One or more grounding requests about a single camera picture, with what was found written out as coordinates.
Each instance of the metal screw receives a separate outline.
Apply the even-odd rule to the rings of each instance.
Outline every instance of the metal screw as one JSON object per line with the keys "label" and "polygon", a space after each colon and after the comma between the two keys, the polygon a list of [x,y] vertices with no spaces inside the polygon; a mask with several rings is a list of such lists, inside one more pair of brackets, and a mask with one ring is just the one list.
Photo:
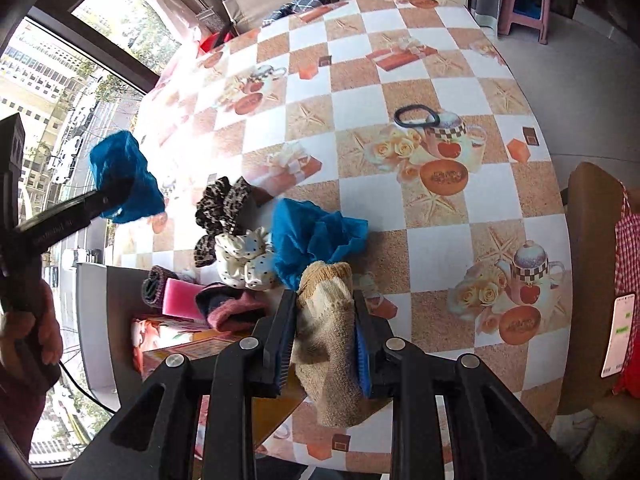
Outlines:
{"label": "metal screw", "polygon": [[386,347],[389,350],[402,350],[405,346],[405,342],[399,337],[392,337],[386,340]]}
{"label": "metal screw", "polygon": [[465,368],[478,368],[480,366],[480,359],[478,359],[473,354],[463,355],[462,359],[460,359],[460,362]]}
{"label": "metal screw", "polygon": [[245,337],[240,342],[240,348],[242,350],[252,350],[257,347],[259,344],[258,340],[255,337]]}
{"label": "metal screw", "polygon": [[184,355],[171,354],[164,362],[169,368],[177,368],[184,362]]}

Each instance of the floor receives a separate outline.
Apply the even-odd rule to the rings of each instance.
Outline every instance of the floor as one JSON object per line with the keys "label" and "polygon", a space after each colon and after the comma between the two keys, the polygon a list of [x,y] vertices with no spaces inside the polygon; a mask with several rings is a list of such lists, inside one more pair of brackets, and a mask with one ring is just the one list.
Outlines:
{"label": "floor", "polygon": [[555,14],[547,45],[518,25],[493,41],[538,119],[561,189],[581,161],[640,187],[640,49]]}

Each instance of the dark plaid bag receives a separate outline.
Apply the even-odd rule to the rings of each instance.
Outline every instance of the dark plaid bag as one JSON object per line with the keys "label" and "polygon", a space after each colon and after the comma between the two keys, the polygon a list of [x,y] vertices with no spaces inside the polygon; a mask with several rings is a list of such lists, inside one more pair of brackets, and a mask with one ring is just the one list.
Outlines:
{"label": "dark plaid bag", "polygon": [[291,3],[283,5],[278,10],[272,12],[269,16],[262,20],[262,26],[266,27],[267,25],[271,25],[271,23],[279,20],[280,18],[284,18],[285,16],[307,12],[308,10],[314,9],[316,7],[322,7],[323,5],[330,3],[331,0],[293,0]]}

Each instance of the label tag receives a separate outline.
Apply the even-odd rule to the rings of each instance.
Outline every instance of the label tag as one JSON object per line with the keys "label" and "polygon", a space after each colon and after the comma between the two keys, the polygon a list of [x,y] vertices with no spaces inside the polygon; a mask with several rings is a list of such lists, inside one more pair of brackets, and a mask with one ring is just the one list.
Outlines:
{"label": "label tag", "polygon": [[634,319],[635,294],[616,298],[613,303],[613,323],[609,335],[609,347],[604,358],[601,377],[609,377],[622,370],[625,362],[626,347],[631,337],[631,323]]}

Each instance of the street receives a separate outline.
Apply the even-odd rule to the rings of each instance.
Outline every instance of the street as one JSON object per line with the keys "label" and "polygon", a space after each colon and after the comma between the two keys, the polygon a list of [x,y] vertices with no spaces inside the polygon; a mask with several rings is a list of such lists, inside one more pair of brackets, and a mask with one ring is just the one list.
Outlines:
{"label": "street", "polygon": [[[119,130],[128,130],[131,121],[138,110],[139,101],[123,98],[116,103],[99,102],[95,108],[89,127],[86,129],[80,151],[76,158],[76,167],[71,178],[65,183],[70,187],[70,198],[78,196],[95,187],[90,171],[89,152],[104,137]],[[104,250],[107,221],[96,218],[87,229],[62,240],[52,251],[62,256],[66,249],[100,249]],[[65,348],[63,361],[71,358],[79,351],[78,320],[76,317],[76,272],[65,270],[58,262],[59,282],[58,293],[60,301],[56,305],[56,317],[60,322]],[[80,365],[79,359],[73,359],[72,364]]]}

